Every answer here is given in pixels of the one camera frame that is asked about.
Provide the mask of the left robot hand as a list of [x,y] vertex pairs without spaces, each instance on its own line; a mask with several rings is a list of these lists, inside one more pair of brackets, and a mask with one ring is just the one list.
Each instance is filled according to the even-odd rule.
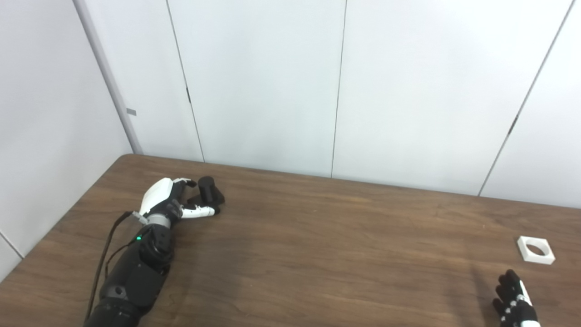
[[226,198],[211,176],[199,180],[162,178],[143,196],[141,207],[133,215],[144,225],[172,228],[181,219],[212,217],[220,213]]

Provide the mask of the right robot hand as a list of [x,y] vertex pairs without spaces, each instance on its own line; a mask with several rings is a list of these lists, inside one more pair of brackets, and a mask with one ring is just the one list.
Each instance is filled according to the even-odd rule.
[[523,280],[512,269],[498,278],[492,306],[501,327],[540,327],[537,312]]

